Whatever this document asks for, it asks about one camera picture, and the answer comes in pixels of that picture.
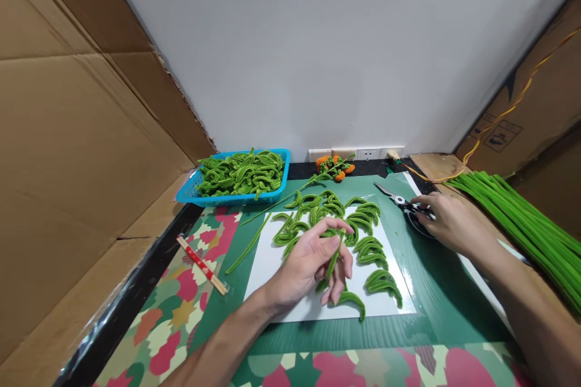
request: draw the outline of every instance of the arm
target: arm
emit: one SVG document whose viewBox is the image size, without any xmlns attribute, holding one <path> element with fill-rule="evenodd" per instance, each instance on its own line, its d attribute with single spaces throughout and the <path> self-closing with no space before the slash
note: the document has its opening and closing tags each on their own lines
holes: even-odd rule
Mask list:
<svg viewBox="0 0 581 387">
<path fill-rule="evenodd" d="M 556 309 L 510 255 L 457 199 L 439 193 L 413 203 L 430 205 L 436 221 L 420 213 L 426 229 L 466 256 L 489 278 L 535 379 L 543 386 L 581 385 L 581 330 Z"/>
<path fill-rule="evenodd" d="M 325 274 L 340 244 L 339 236 L 320 237 L 330 227 L 353 232 L 345 222 L 332 218 L 323 219 L 307 231 L 276 274 L 228 316 L 214 335 L 162 383 L 163 387 L 226 386 L 270 321 L 294 307 Z M 353 257 L 345 245 L 340 248 L 340 258 L 322 304 L 329 299 L 336 303 L 345 289 L 345 277 L 351 278 Z"/>
<path fill-rule="evenodd" d="M 225 386 L 275 312 L 264 287 L 254 292 L 163 383 L 163 387 Z"/>
</svg>

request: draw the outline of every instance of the person's left hand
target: person's left hand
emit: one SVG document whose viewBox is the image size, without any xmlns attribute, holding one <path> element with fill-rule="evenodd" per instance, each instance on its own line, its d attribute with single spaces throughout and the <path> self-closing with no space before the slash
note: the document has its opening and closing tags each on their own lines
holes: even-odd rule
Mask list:
<svg viewBox="0 0 581 387">
<path fill-rule="evenodd" d="M 264 285 L 269 303 L 277 312 L 292 308 L 326 274 L 329 260 L 340 242 L 339 236 L 321 237 L 328 228 L 345 229 L 347 233 L 353 233 L 345 221 L 323 218 L 301 236 L 280 269 Z M 329 288 L 321 297 L 321 304 L 328 303 L 329 299 L 337 303 L 345 289 L 345 277 L 351 278 L 352 273 L 353 256 L 341 243 Z"/>
</svg>

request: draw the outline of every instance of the green cutting mat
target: green cutting mat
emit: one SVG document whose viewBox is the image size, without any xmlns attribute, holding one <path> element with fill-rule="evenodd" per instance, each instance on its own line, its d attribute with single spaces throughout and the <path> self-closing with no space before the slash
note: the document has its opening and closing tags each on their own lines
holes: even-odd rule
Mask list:
<svg viewBox="0 0 581 387">
<path fill-rule="evenodd" d="M 272 324 L 255 342 L 249 355 L 421 345 L 451 348 L 465 343 L 511 341 L 508 330 L 466 274 L 458 257 L 437 241 L 415 233 L 400 209 L 373 185 L 374 181 L 407 200 L 415 196 L 404 174 L 391 174 L 385 179 L 377 175 L 347 177 L 339 184 L 331 181 L 312 186 L 303 194 L 320 194 L 331 189 L 343 203 L 352 197 L 367 197 L 381 207 L 383 227 L 417 313 L 370 317 L 363 323 L 354 318 Z M 304 180 L 289 181 L 284 194 L 293 192 L 304 183 Z M 283 205 L 272 211 L 285 210 Z M 263 207 L 245 207 L 241 222 Z M 243 302 L 254 251 L 230 275 L 226 276 L 225 271 L 248 246 L 262 222 L 263 218 L 259 217 L 238 227 L 218 275 L 231 286 L 231 290 L 225 298 L 212 292 L 193 337 L 192 350 L 209 339 Z"/>
</svg>

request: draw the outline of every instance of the printed symbol on cardboard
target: printed symbol on cardboard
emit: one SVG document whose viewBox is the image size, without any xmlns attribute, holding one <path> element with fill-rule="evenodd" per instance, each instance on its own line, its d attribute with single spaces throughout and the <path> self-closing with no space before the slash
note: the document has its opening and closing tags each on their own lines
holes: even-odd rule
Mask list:
<svg viewBox="0 0 581 387">
<path fill-rule="evenodd" d="M 476 126 L 474 126 L 474 128 L 470 132 L 470 136 L 473 137 L 474 139 L 478 139 L 478 136 L 480 135 L 480 133 L 482 133 L 482 130 L 491 125 L 492 121 L 494 121 L 495 118 L 496 117 L 494 115 L 486 112 L 482 116 L 482 118 L 480 118 L 480 121 L 478 121 Z"/>
<path fill-rule="evenodd" d="M 488 135 L 484 144 L 496 152 L 501 152 L 521 132 L 522 127 L 508 121 L 501 121 L 492 133 Z"/>
</svg>

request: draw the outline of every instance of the white wall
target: white wall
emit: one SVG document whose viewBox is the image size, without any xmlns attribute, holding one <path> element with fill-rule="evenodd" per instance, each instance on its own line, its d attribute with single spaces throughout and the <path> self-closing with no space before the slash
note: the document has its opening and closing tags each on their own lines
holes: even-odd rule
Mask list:
<svg viewBox="0 0 581 387">
<path fill-rule="evenodd" d="M 129 0 L 221 151 L 450 152 L 563 0 Z"/>
</svg>

